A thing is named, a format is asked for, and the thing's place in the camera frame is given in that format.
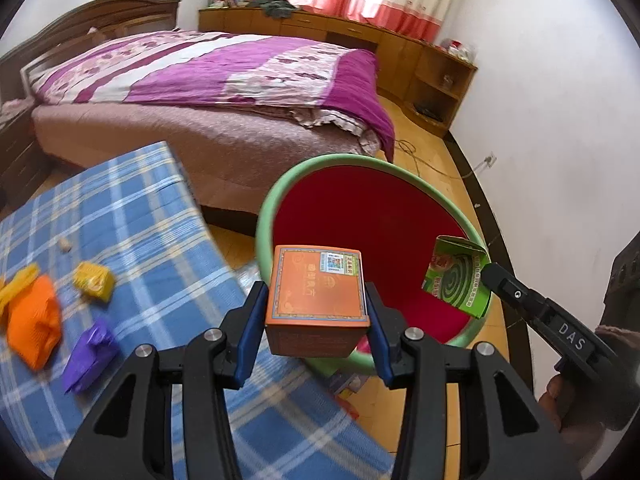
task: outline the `pink bedspread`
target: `pink bedspread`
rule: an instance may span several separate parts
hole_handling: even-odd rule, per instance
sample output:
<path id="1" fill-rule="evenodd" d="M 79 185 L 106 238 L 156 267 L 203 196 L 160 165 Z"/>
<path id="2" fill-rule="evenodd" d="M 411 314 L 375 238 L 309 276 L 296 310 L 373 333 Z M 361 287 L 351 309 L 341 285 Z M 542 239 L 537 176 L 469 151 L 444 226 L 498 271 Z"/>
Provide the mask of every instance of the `pink bedspread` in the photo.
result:
<path id="1" fill-rule="evenodd" d="M 104 43 L 30 83 L 45 104 L 336 109 L 368 124 L 393 160 L 393 125 L 366 50 L 279 36 L 151 32 Z"/>

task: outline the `qr code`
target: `qr code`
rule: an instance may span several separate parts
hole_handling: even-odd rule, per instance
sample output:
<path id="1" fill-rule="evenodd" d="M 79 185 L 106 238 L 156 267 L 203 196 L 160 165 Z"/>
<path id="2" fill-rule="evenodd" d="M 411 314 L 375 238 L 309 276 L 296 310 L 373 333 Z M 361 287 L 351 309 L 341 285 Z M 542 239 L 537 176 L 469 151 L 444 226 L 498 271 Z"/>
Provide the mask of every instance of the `qr code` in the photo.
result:
<path id="1" fill-rule="evenodd" d="M 344 255 L 337 253 L 320 253 L 320 271 L 344 274 Z"/>

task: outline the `wooden dresser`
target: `wooden dresser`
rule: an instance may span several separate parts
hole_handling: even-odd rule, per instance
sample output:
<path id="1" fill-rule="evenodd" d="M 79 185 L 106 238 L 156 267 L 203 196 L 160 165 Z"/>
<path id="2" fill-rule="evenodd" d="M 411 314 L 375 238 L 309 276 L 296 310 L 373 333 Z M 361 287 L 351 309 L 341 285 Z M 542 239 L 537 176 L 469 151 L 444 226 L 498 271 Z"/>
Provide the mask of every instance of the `wooden dresser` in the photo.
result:
<path id="1" fill-rule="evenodd" d="M 366 48 L 378 58 L 378 93 L 438 137 L 447 133 L 477 69 L 433 45 L 384 28 L 303 11 L 276 20 L 260 9 L 202 9 L 198 30 L 294 36 Z M 414 104 L 437 119 L 418 113 Z"/>
<path id="2" fill-rule="evenodd" d="M 25 107 L 0 126 L 0 219 L 27 202 L 51 170 L 36 140 L 32 110 Z"/>

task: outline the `bedside table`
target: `bedside table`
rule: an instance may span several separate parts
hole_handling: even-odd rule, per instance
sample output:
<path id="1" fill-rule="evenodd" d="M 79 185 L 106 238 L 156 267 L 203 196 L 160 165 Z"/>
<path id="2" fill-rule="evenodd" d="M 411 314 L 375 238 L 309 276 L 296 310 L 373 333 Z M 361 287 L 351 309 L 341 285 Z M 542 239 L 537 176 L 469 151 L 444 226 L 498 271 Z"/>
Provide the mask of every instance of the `bedside table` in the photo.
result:
<path id="1" fill-rule="evenodd" d="M 51 171 L 51 161 L 36 140 L 33 102 L 11 104 L 4 105 L 0 116 L 0 218 L 27 202 Z"/>

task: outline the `orange bag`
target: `orange bag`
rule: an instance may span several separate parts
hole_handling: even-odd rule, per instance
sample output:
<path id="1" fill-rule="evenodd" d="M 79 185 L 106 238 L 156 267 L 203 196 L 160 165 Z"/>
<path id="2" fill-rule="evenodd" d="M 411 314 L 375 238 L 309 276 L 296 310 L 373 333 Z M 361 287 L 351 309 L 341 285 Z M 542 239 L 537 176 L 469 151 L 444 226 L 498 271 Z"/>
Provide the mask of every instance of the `orange bag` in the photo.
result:
<path id="1" fill-rule="evenodd" d="M 62 313 L 51 279 L 37 278 L 9 302 L 6 341 L 34 371 L 41 370 L 62 337 Z"/>

